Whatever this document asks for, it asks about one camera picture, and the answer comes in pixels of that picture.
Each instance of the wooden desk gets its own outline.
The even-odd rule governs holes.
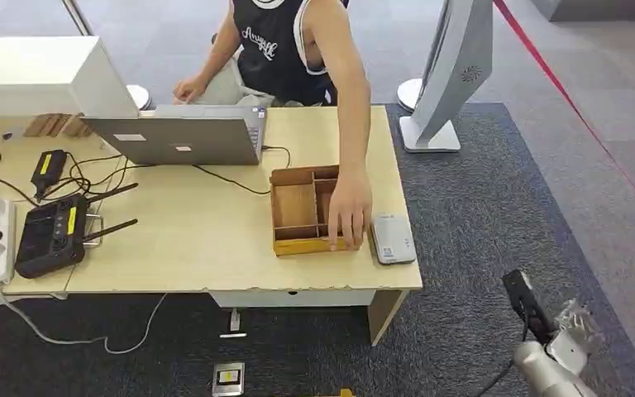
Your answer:
[[[29,119],[3,119],[0,118],[0,151],[2,152],[2,162],[0,164],[0,178],[16,185],[23,192],[35,194],[35,188],[30,182],[32,172],[40,159],[43,151],[63,149],[71,152],[78,161],[110,155],[107,149],[102,148],[101,140],[95,136],[89,138],[72,139],[64,136],[51,138],[48,136],[37,138],[14,137],[4,141],[2,134],[8,131],[18,132],[27,125]],[[69,170],[71,160],[68,160],[65,172]],[[113,172],[117,166],[117,160],[104,162],[94,162],[82,165],[85,175],[93,181],[105,178]],[[76,184],[62,188],[56,195],[67,194],[75,189]],[[96,189],[105,190],[106,185],[101,185]],[[22,197],[0,184],[0,197],[19,201],[16,205],[16,242],[21,240],[23,220],[26,213],[31,209],[29,203],[22,202]],[[95,260],[96,253],[87,255],[85,261]],[[24,279],[16,273],[11,284],[4,288],[7,294],[50,294],[53,292],[63,292],[69,280],[73,267],[69,267],[55,273],[40,277],[34,280]]]
[[[292,166],[338,163],[335,108],[272,108],[267,117],[265,144],[287,147]],[[367,164],[374,213],[407,217],[383,107],[372,110]],[[271,171],[285,165],[285,152],[267,151],[260,167],[208,168],[265,190]],[[332,303],[339,304],[341,296],[371,290],[375,294],[368,310],[371,341],[376,344],[407,292],[422,288],[417,262],[382,266],[369,244],[358,252],[277,258],[272,251],[269,197],[200,170],[129,170],[126,183],[131,182],[140,187],[106,199],[100,214],[107,225],[132,218],[140,223],[106,237],[95,250],[95,260],[76,266],[67,292],[210,292],[218,300],[223,293],[288,296],[291,291],[298,292],[296,297],[328,293],[337,296]]]

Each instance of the black device with yellow label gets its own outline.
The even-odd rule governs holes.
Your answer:
[[[137,187],[129,184],[93,198],[82,194],[61,198],[33,208],[27,215],[15,268],[19,275],[34,279],[75,265],[84,259],[84,243],[137,223],[137,219],[86,234],[90,205]]]
[[[37,161],[31,182],[35,185],[35,198],[40,202],[47,189],[60,181],[64,164],[67,162],[67,152],[62,150],[44,151]]]

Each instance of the silver laptop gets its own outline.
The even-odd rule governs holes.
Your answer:
[[[266,108],[164,105],[153,117],[83,120],[138,165],[258,165]]]

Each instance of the gray carpet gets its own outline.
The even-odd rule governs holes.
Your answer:
[[[212,365],[244,361],[248,395],[470,395],[510,358],[522,324],[500,282],[522,268],[554,313],[580,296],[608,347],[585,378],[598,395],[635,396],[635,351],[608,305],[522,137],[500,104],[456,119],[458,154],[409,155],[389,107],[425,288],[410,294],[382,343],[368,344],[365,310],[245,311],[249,337],[226,328],[205,294],[170,296],[147,343],[128,356],[57,347],[0,308],[0,396],[209,395]],[[17,305],[51,335],[112,335],[124,348],[144,331],[158,296],[74,296]],[[488,395],[527,395],[513,370]]]

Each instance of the white monitor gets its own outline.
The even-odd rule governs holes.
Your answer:
[[[0,37],[0,117],[136,117],[99,37]]]
[[[451,120],[492,70],[493,1],[445,0],[423,78],[398,89],[405,150],[460,150]]]

